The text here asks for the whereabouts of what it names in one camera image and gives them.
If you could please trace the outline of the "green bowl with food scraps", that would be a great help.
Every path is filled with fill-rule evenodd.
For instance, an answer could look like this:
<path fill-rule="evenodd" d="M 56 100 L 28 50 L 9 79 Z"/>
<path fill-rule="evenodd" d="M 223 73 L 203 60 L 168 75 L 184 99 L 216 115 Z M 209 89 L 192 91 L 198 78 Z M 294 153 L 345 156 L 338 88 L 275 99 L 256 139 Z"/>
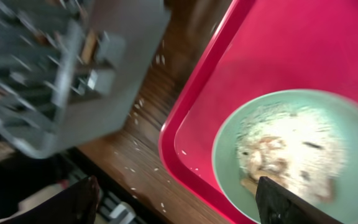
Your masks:
<path fill-rule="evenodd" d="M 358 223 L 358 103 L 317 90 L 269 93 L 238 107 L 213 144 L 218 186 L 259 222 L 262 176 L 342 223 Z"/>

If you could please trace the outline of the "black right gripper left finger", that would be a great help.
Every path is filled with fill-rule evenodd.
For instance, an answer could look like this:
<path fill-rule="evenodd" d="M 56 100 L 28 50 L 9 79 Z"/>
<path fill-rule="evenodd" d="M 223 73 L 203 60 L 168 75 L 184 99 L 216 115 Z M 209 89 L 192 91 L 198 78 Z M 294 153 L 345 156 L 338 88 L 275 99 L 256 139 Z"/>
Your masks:
<path fill-rule="evenodd" d="M 99 184 L 91 176 L 1 224 L 93 224 L 98 203 Z"/>

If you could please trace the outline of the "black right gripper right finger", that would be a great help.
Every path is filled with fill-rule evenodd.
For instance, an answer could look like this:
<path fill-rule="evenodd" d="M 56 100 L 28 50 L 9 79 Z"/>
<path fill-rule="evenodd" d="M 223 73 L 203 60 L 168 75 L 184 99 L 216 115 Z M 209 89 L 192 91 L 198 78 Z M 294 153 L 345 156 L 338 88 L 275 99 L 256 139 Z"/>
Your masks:
<path fill-rule="evenodd" d="M 261 224 L 342 224 L 265 176 L 255 200 Z"/>

